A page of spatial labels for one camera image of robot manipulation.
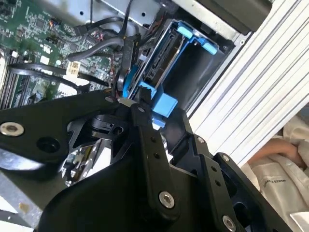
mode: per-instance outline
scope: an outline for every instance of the metal plate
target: metal plate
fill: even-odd
[[[126,8],[130,0],[102,0],[107,5],[113,7],[121,14],[125,14]],[[133,0],[130,11],[130,19],[142,26],[143,24],[151,24],[158,11],[160,4],[154,0]]]
[[[216,16],[214,13],[205,8],[195,0],[172,0],[195,18],[206,24],[208,27],[222,35],[228,40],[234,41],[239,32]]]

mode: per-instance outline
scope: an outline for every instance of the wire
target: wire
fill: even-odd
[[[103,48],[109,47],[109,46],[112,46],[112,45],[124,46],[124,39],[117,36],[117,37],[113,37],[113,38],[104,40],[104,41],[96,44],[95,46],[93,46],[92,48],[90,48],[86,51],[69,54],[68,60],[69,61],[77,61],[77,60],[81,60],[81,59],[91,57],[95,53],[102,50]]]
[[[51,27],[51,30],[56,34],[56,36],[57,36],[60,40],[62,40],[63,42],[65,42],[65,43],[70,43],[70,44],[78,43],[78,42],[84,40],[84,39],[87,37],[87,35],[88,35],[88,34],[86,34],[86,35],[84,35],[84,36],[82,36],[82,37],[78,36],[78,37],[80,37],[80,38],[79,38],[78,40],[75,40],[75,41],[68,40],[68,39],[63,38],[62,35],[60,35],[60,33],[57,31],[57,29],[55,28],[55,26],[54,26],[54,24],[53,24],[52,21],[49,21],[49,25],[50,25],[50,27]]]
[[[93,19],[93,0],[90,0],[90,23],[92,23]]]
[[[125,19],[124,22],[122,23],[121,29],[118,33],[119,36],[125,36],[126,34],[126,29],[127,29],[127,23],[129,21],[129,15],[130,15],[130,8],[133,0],[130,0],[127,8],[126,8],[126,14],[125,14]]]
[[[104,24],[108,24],[108,23],[115,23],[115,22],[123,22],[124,19],[118,16],[114,16],[114,17],[109,17],[109,18],[105,18],[105,19],[101,19],[95,23],[92,24],[86,24],[86,28],[88,31],[93,30],[95,28],[98,28]]]
[[[64,79],[62,77],[59,77],[59,76],[48,75],[48,74],[45,74],[43,72],[36,71],[36,70],[10,69],[10,71],[12,73],[15,73],[15,74],[18,74],[18,75],[35,76],[35,77],[42,78],[42,79],[47,80],[47,81],[60,82],[60,83],[63,83],[65,85],[67,85],[67,86],[72,87],[73,89],[75,89],[77,91],[77,93],[84,92],[82,90],[83,86],[78,86],[75,83],[73,83],[71,81],[68,81],[68,80],[66,80],[66,79]]]
[[[54,67],[51,65],[41,64],[41,63],[19,63],[19,64],[11,64],[9,66],[10,70],[13,73],[19,74],[19,75],[28,75],[28,71],[31,69],[43,69],[47,71],[51,71],[53,73],[57,73],[59,75],[66,75],[67,71],[62,68]],[[77,78],[83,79],[89,82],[94,82],[102,86],[109,87],[109,83],[102,81],[94,76],[84,74],[79,72]]]
[[[117,82],[119,80],[120,77],[120,71],[118,70],[115,78],[112,80],[112,96],[116,98],[116,91],[117,91]]]
[[[146,44],[152,37],[154,37],[154,35],[159,31],[159,29],[164,25],[162,24],[163,20],[164,20],[165,16],[162,16],[161,20],[154,25],[152,31],[150,32],[150,34],[146,35],[144,38],[141,39],[140,41],[140,46],[143,46],[144,44]]]

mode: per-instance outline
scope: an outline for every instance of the screw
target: screw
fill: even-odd
[[[223,216],[222,221],[229,231],[231,232],[236,231],[235,223],[232,221],[232,219],[229,216]]]
[[[204,141],[201,137],[198,137],[197,140],[198,140],[201,144],[205,143],[205,141]]]
[[[114,102],[114,100],[111,99],[110,97],[106,97],[105,100],[108,101],[108,102],[110,102],[110,103],[113,103],[113,102]]]
[[[137,107],[137,108],[138,108],[139,111],[145,113],[145,110],[143,108],[141,108],[141,107]]]
[[[24,127],[16,122],[5,122],[0,126],[0,132],[6,136],[17,137],[22,135],[24,131]]]
[[[230,162],[230,158],[227,157],[226,155],[223,155],[222,158],[223,158],[226,162]]]
[[[173,196],[169,192],[166,192],[166,191],[160,192],[159,200],[161,204],[163,204],[163,206],[166,207],[167,209],[171,209],[175,205]]]

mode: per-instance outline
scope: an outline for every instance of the hole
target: hole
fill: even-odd
[[[168,204],[171,203],[171,199],[169,198],[168,195],[164,195],[163,199],[164,199]]]
[[[191,173],[192,173],[193,175],[197,175],[197,170],[194,169],[194,170],[191,171]]]
[[[60,143],[52,137],[43,137],[37,141],[37,147],[41,151],[54,153],[60,149]]]
[[[160,159],[160,155],[159,155],[158,153],[154,153],[154,157],[155,157],[156,159]]]
[[[221,183],[217,180],[214,181],[216,183],[217,186],[221,187]]]
[[[115,134],[115,135],[119,135],[121,134],[122,132],[124,132],[124,129],[122,127],[116,127],[112,133]]]
[[[245,207],[243,203],[236,203],[234,205],[234,211],[237,217],[237,220],[241,223],[243,228],[246,228],[251,224],[251,217],[249,216],[249,210]]]
[[[8,132],[16,132],[18,128],[16,126],[10,125],[6,127]]]

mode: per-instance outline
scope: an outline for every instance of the black cable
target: black cable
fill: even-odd
[[[70,43],[70,44],[78,43],[78,42],[84,40],[84,39],[87,37],[87,35],[88,35],[88,34],[86,34],[86,35],[84,35],[84,36],[82,36],[82,37],[81,37],[81,36],[78,36],[78,37],[80,37],[78,40],[71,41],[71,40],[67,40],[67,39],[63,38],[63,37],[60,35],[60,33],[57,31],[57,29],[55,28],[55,26],[52,26],[51,29],[52,29],[52,31],[56,34],[56,36],[57,36],[60,40],[62,40],[62,41],[65,42],[65,43]]]
[[[9,66],[10,70],[14,73],[20,74],[20,75],[27,75],[28,70],[31,69],[43,69],[47,71],[51,71],[53,73],[57,73],[59,75],[66,75],[67,71],[65,69],[54,67],[51,65],[41,64],[41,63],[18,63],[18,64],[11,64]],[[102,86],[109,87],[109,83],[102,81],[94,76],[79,72],[77,78],[83,79],[89,82],[94,82]]]
[[[77,91],[77,93],[84,92],[82,90],[83,86],[78,86],[75,83],[68,81],[68,80],[66,80],[62,77],[59,77],[59,76],[48,75],[48,74],[45,74],[43,72],[36,71],[36,70],[10,69],[10,71],[15,73],[15,74],[18,74],[18,75],[35,76],[35,77],[42,78],[42,79],[47,80],[47,81],[60,82],[60,83],[63,83],[67,86],[72,87],[73,89],[75,89]]]
[[[122,23],[121,29],[118,33],[119,36],[125,36],[126,34],[126,29],[127,29],[127,23],[129,21],[129,15],[130,15],[130,8],[131,8],[131,3],[133,0],[130,0],[127,8],[126,8],[126,14],[125,14],[125,19],[124,22]]]
[[[69,54],[68,60],[69,61],[77,61],[77,60],[81,60],[81,59],[91,57],[95,53],[102,50],[103,48],[109,47],[109,46],[112,46],[112,45],[124,46],[124,39],[122,37],[117,36],[117,37],[113,37],[113,38],[104,40],[104,41],[96,44],[95,46],[93,46],[92,48],[90,48],[86,51]]]
[[[86,28],[88,31],[93,30],[95,28],[98,28],[104,24],[108,24],[108,23],[115,23],[115,22],[123,22],[124,19],[118,16],[114,16],[114,17],[109,17],[109,18],[105,18],[105,19],[101,19],[95,23],[91,23],[91,24],[86,24]]]
[[[140,46],[140,53],[145,51],[145,50],[148,50],[152,47],[155,46],[155,43],[154,42],[148,42],[142,46]],[[107,52],[97,52],[95,54],[92,55],[92,57],[107,57],[107,58],[121,58],[123,55],[122,52],[114,52],[114,53],[107,53]]]
[[[114,98],[116,98],[116,90],[117,90],[117,82],[119,80],[119,77],[120,77],[120,72],[121,70],[119,70],[115,76],[115,78],[113,79],[112,81],[112,96]]]
[[[93,19],[93,0],[90,0],[90,23],[92,23]]]

